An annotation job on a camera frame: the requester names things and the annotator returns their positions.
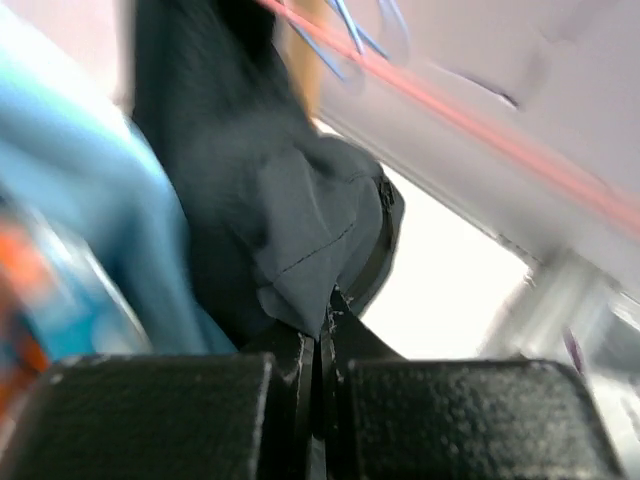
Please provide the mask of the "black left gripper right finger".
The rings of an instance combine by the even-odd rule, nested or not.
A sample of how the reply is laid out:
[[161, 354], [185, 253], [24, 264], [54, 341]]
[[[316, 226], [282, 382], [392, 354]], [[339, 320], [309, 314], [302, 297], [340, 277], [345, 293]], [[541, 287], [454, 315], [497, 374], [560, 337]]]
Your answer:
[[400, 357], [331, 295], [317, 359], [332, 479], [621, 479], [594, 402], [548, 360]]

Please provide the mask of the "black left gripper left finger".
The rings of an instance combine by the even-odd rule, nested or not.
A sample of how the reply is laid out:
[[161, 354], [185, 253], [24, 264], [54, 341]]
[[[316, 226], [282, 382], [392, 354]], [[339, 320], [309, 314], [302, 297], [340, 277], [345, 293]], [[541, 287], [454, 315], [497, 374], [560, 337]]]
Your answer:
[[5, 479], [291, 479], [298, 374], [269, 353], [69, 357], [35, 383]]

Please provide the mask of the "dark navy shorts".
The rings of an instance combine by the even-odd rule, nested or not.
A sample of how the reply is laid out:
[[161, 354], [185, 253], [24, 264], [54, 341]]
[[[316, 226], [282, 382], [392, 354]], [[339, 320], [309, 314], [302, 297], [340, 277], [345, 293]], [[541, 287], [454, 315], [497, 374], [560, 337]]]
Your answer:
[[254, 1], [141, 1], [133, 119], [190, 229], [195, 296], [236, 344], [276, 321], [320, 333], [331, 293], [361, 311], [404, 212], [366, 150], [316, 130]]

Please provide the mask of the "patterned colourful shorts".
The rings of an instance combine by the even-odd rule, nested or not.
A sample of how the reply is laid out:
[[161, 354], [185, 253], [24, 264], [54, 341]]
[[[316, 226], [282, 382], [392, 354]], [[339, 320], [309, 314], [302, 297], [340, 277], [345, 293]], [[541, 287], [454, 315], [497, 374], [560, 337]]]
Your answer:
[[49, 366], [36, 317], [53, 290], [51, 262], [24, 211], [1, 201], [1, 403], [25, 392]]

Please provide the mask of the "light blue shorts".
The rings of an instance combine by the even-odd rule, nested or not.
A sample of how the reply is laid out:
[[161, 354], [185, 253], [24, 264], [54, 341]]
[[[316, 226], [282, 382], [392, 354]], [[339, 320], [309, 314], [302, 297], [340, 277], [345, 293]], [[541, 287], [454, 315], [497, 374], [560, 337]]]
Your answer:
[[84, 239], [160, 354], [228, 354], [197, 304], [186, 221], [144, 136], [36, 28], [1, 12], [1, 187]]

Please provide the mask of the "pink wire hanger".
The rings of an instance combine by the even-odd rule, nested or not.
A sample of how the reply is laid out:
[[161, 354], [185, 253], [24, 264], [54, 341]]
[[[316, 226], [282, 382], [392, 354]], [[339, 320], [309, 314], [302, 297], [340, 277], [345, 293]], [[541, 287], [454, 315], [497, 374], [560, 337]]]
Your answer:
[[403, 73], [386, 60], [358, 53], [339, 39], [337, 33], [320, 27], [305, 16], [277, 1], [263, 1], [266, 9], [308, 31], [324, 45], [354, 61], [366, 72], [387, 83], [411, 101], [441, 117], [478, 141], [500, 151], [519, 167], [539, 176], [547, 183], [634, 233], [639, 232], [639, 204], [616, 189], [597, 180], [594, 175], [572, 166], [565, 157], [517, 138], [486, 120], [439, 97], [427, 85]]

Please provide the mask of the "blue wire hanger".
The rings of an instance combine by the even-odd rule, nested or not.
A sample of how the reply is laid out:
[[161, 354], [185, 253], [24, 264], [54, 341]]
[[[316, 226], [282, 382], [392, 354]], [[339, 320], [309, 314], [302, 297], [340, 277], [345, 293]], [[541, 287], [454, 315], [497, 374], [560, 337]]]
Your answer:
[[381, 16], [378, 36], [369, 34], [357, 21], [344, 1], [328, 1], [331, 9], [341, 18], [356, 51], [364, 53], [368, 46], [387, 61], [402, 63], [409, 57], [410, 34], [406, 20], [396, 1], [377, 2]]
[[293, 21], [289, 21], [289, 25], [340, 81], [347, 81], [347, 75], [342, 70], [337, 59], [332, 57], [323, 47], [321, 47], [304, 28], [300, 27]]

